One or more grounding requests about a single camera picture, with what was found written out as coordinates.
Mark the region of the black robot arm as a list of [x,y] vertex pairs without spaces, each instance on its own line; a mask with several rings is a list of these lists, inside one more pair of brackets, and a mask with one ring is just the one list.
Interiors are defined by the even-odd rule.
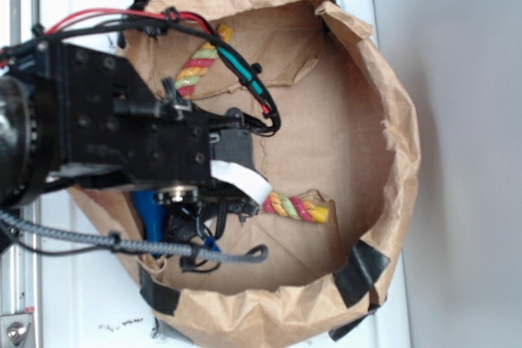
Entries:
[[158,98],[128,60],[81,46],[22,51],[1,79],[1,206],[74,185],[128,192],[154,242],[256,214],[270,186],[254,169],[247,118],[163,86]]

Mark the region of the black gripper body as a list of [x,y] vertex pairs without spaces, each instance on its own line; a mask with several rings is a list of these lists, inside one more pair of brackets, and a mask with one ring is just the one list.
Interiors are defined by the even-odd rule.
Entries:
[[193,107],[129,122],[130,132],[123,136],[129,153],[120,169],[123,186],[130,193],[157,193],[157,202],[167,212],[161,242],[217,240],[228,214],[244,219],[259,212],[261,206],[245,193],[210,175],[212,160],[257,171],[252,139],[257,119],[239,108],[219,115]]

